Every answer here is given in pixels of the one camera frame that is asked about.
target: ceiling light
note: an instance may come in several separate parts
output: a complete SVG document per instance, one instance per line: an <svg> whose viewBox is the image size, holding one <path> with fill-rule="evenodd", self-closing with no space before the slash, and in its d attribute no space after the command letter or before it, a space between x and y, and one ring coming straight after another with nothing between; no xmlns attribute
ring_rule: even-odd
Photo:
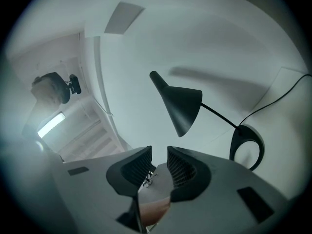
<svg viewBox="0 0 312 234"><path fill-rule="evenodd" d="M59 113L57 116L55 116L52 120L50 120L48 123L46 123L39 131L38 135L40 138L43 138L49 131L51 131L52 128L54 128L56 125L58 125L60 122L65 120L65 115L63 113Z"/></svg>

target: power cord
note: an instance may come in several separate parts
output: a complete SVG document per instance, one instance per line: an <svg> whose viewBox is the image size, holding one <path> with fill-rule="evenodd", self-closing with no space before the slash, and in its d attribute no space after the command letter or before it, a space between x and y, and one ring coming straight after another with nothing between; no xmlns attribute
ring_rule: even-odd
<svg viewBox="0 0 312 234"><path fill-rule="evenodd" d="M279 100L281 100L282 98L284 98L287 94L289 94L289 92L290 92L291 90L293 90L293 88L298 84L298 82L299 82L303 77L305 77L305 76L310 76L310 77L312 77L312 75L309 75L309 74L306 74L306 75L302 76L302 77L294 84L294 86L292 86L292 88L291 88L290 90L288 90L288 92L285 93L282 97L278 98L276 101L273 101L272 103L270 103L270 104L268 104L268 105L266 105L266 106L264 106L264 107L262 107L262 108L259 108L258 110L254 111L253 113L251 113L250 115L248 115L246 118L244 118L244 119L242 120L242 122L239 124L239 126L240 126L240 125L245 121L245 119L247 119L248 117L252 116L253 114L259 112L260 110L262 110L262 109L264 109L264 108L266 108L266 107L268 107L268 106L271 106L272 104L274 104L274 103L278 102Z"/></svg>

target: circular hole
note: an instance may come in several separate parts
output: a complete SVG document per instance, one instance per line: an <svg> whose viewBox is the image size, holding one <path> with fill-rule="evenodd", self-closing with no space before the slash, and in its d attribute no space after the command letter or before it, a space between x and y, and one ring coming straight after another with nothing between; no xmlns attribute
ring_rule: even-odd
<svg viewBox="0 0 312 234"><path fill-rule="evenodd" d="M257 162L258 158L258 144L253 141L248 141L237 149L234 161L249 169Z"/></svg>

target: lamp shade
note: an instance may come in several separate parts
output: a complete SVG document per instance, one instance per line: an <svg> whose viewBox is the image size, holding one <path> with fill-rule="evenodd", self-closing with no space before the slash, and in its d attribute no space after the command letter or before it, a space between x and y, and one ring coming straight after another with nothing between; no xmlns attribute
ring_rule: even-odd
<svg viewBox="0 0 312 234"><path fill-rule="evenodd" d="M177 135L182 137L198 115L203 98L202 91L169 86L156 71L150 73L150 78L165 103Z"/></svg>

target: rectangular light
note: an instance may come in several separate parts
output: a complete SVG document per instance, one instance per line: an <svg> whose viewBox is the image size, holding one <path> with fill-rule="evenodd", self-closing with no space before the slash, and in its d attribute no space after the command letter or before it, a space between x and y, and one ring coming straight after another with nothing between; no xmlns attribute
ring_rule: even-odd
<svg viewBox="0 0 312 234"><path fill-rule="evenodd" d="M63 113L59 113L57 116L55 116L52 120L50 120L48 123L46 123L39 131L38 135L40 138L43 138L49 131L51 131L52 128L54 128L57 124L65 120L65 115Z"/></svg>

